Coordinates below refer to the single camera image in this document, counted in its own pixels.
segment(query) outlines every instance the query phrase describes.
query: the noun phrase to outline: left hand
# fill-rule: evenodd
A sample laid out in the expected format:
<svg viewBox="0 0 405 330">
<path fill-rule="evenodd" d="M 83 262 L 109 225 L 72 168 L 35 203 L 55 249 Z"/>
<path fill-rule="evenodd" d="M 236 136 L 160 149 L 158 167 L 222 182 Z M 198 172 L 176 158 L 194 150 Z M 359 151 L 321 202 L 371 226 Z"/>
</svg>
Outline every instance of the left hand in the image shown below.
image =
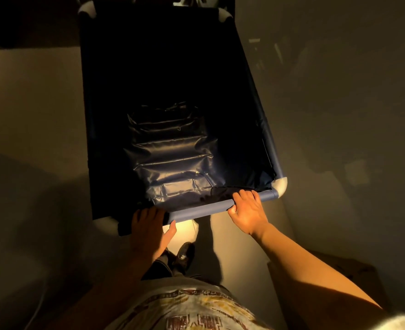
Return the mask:
<svg viewBox="0 0 405 330">
<path fill-rule="evenodd" d="M 177 232 L 175 220 L 169 230 L 163 234 L 163 209 L 151 207 L 137 210 L 132 217 L 131 250 L 135 257 L 156 260 L 166 249 Z"/>
</svg>

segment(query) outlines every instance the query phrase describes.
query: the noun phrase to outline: right hand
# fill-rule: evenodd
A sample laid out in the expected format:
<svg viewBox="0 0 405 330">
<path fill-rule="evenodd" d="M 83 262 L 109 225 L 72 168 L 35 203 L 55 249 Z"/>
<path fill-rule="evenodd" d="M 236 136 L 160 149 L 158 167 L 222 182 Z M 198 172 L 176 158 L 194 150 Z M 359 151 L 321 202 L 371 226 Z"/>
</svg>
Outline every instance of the right hand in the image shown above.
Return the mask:
<svg viewBox="0 0 405 330">
<path fill-rule="evenodd" d="M 233 205 L 227 211 L 233 222 L 246 234 L 253 235 L 258 227 L 268 223 L 264 208 L 256 191 L 240 190 L 233 194 Z"/>
</svg>

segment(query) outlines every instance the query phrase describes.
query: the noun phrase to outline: foot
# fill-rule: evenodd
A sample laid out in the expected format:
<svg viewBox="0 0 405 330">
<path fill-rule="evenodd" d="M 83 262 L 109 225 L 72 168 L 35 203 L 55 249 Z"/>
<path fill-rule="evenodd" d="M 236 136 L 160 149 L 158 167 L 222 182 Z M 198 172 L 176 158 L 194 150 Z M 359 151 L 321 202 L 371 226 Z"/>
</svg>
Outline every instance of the foot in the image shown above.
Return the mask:
<svg viewBox="0 0 405 330">
<path fill-rule="evenodd" d="M 189 269 L 190 264 L 195 256 L 195 244 L 192 242 L 186 242 L 178 250 L 177 258 L 173 262 L 173 265 L 177 268 L 179 272 L 185 274 Z"/>
</svg>

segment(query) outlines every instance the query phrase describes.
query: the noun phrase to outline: wall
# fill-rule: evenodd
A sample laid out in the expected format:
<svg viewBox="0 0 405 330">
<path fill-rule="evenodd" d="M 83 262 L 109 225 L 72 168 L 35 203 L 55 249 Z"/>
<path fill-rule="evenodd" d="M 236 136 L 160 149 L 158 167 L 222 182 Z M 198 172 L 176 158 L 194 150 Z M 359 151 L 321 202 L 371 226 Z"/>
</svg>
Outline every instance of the wall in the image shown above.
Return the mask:
<svg viewBox="0 0 405 330">
<path fill-rule="evenodd" d="M 405 0 L 237 0 L 236 21 L 298 241 L 373 264 L 405 311 Z"/>
</svg>

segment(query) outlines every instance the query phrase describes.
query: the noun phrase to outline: floor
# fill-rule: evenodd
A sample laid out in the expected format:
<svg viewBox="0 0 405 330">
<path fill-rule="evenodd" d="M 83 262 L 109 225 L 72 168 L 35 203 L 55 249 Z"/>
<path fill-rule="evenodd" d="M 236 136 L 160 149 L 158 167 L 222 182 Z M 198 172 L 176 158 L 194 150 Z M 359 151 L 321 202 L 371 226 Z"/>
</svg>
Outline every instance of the floor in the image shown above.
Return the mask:
<svg viewBox="0 0 405 330">
<path fill-rule="evenodd" d="M 92 224 L 78 47 L 0 50 L 0 329 L 24 324 L 45 290 L 87 287 L 125 255 L 127 238 Z M 281 200 L 268 217 L 293 237 Z M 190 271 L 220 280 L 258 317 L 285 329 L 258 245 L 219 213 L 178 225 L 195 240 Z"/>
</svg>

